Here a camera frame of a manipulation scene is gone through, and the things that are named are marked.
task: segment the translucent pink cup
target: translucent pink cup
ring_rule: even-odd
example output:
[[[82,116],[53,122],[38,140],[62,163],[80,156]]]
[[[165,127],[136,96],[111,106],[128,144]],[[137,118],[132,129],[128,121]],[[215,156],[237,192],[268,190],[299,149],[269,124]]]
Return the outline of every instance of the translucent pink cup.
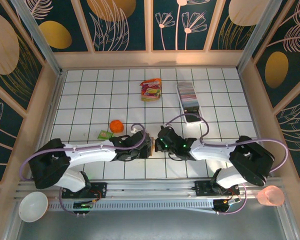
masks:
[[[265,206],[281,206],[285,202],[285,195],[277,186],[267,186],[257,194],[256,199]]]

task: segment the white bowl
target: white bowl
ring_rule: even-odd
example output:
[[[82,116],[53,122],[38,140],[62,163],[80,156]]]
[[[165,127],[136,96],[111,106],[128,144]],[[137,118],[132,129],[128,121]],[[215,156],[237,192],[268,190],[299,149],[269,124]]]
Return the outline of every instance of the white bowl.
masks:
[[[35,191],[21,201],[19,206],[20,218],[27,222],[32,223],[40,219],[47,211],[48,198],[42,192]]]

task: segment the decorative wallpaper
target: decorative wallpaper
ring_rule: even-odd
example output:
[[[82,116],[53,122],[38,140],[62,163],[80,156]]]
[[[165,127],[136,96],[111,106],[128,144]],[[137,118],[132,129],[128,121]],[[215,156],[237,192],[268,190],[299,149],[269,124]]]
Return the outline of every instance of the decorative wallpaper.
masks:
[[[300,0],[296,0],[256,64],[272,106],[300,81]]]
[[[269,0],[226,0],[211,50],[243,50]]]
[[[144,0],[80,0],[94,49],[146,50]]]
[[[53,52],[88,51],[70,0],[24,0],[24,2]],[[10,0],[9,3],[20,19]]]
[[[300,177],[300,94],[276,118]]]
[[[203,50],[217,0],[154,0],[153,50]]]
[[[0,86],[27,109],[42,65],[0,5]]]
[[[263,40],[268,36],[270,30],[272,29],[272,27],[274,26],[275,22],[277,21],[280,13],[282,12],[283,8],[285,7],[286,3],[287,3],[288,0],[282,0],[281,2],[281,5],[279,7],[279,10],[276,12],[276,14],[274,15],[270,25],[268,26],[267,30],[265,31],[264,35],[262,36],[262,38],[260,39],[260,42],[259,44],[256,46],[253,54],[252,54],[252,57],[254,58],[256,56],[256,54],[258,53],[261,45],[264,43]]]
[[[0,181],[14,148],[23,118],[0,98]]]

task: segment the green packet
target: green packet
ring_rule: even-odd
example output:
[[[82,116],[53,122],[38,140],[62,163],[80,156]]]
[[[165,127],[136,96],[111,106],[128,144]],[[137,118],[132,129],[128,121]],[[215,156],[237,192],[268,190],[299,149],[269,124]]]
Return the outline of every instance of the green packet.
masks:
[[[108,131],[104,131],[101,130],[98,139],[102,139],[102,140],[108,140],[112,137],[113,133],[112,132],[108,132]]]

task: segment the white grid floor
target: white grid floor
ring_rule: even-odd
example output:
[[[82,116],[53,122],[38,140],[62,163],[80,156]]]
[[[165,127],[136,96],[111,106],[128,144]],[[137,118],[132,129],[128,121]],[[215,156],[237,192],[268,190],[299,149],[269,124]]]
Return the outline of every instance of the white grid floor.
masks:
[[[162,97],[141,101],[140,83],[162,79]],[[257,137],[252,118],[235,68],[162,68],[70,70],[67,73],[56,113],[51,139],[63,143],[96,143],[101,130],[110,131],[112,120],[121,120],[131,134],[133,123],[145,124],[151,137],[157,138],[160,126],[181,113],[176,84],[193,81],[203,117],[210,126],[205,139],[233,141],[239,135]],[[199,138],[206,126],[187,126],[179,118],[172,124],[184,138]],[[149,159],[131,162],[94,162],[75,167],[89,179],[155,179],[212,177],[224,162],[173,161],[154,152]]]

